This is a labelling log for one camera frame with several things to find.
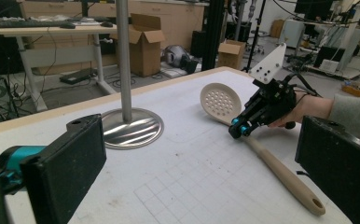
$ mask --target white table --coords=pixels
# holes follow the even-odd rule
[[[69,223],[351,223],[301,175],[325,206],[325,215],[313,215],[249,146],[232,139],[228,127],[202,109],[200,93],[207,84],[226,84],[245,103],[256,91],[252,81],[245,73],[218,68],[132,90],[134,107],[163,119],[163,134],[145,147],[108,149],[103,170]],[[0,153],[12,146],[46,146],[65,132],[67,122],[120,106],[117,93],[1,122]],[[302,170],[294,161],[299,125],[258,128],[252,135],[291,171]],[[7,202],[15,223],[35,223],[27,192]]]
[[[23,68],[29,82],[29,92],[35,103],[37,111],[47,110],[46,103],[35,85],[32,67],[52,65],[52,60],[47,57],[55,57],[55,65],[65,63],[81,63],[96,60],[98,68],[98,85],[108,94],[115,91],[104,81],[102,66],[101,45],[99,34],[113,34],[117,32],[117,26],[107,28],[102,26],[77,26],[76,29],[63,29],[59,27],[35,27],[35,28],[0,28],[0,35],[16,37],[20,51]],[[93,35],[93,45],[60,49],[25,49],[22,38],[25,36],[41,35]]]

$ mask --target round metal base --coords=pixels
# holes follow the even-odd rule
[[[155,113],[132,108],[132,121],[125,123],[122,109],[112,110],[102,117],[104,142],[111,149],[143,147],[155,141],[163,132],[163,121]]]

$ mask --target white slotted spoon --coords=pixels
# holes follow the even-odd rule
[[[211,83],[201,91],[201,105],[214,119],[230,125],[242,111],[242,102],[238,94],[230,87],[221,83]],[[266,148],[257,142],[254,137],[242,136],[257,156],[263,160],[276,174],[287,189],[313,214],[325,214],[325,207],[317,196],[284,164],[274,157]]]

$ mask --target spoon head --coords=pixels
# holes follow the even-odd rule
[[[227,125],[242,111],[242,102],[238,94],[221,83],[211,83],[201,91],[201,105],[213,118]]]

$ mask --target gray sleeve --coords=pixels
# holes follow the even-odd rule
[[[360,98],[335,95],[328,119],[342,124],[348,133],[360,138]]]

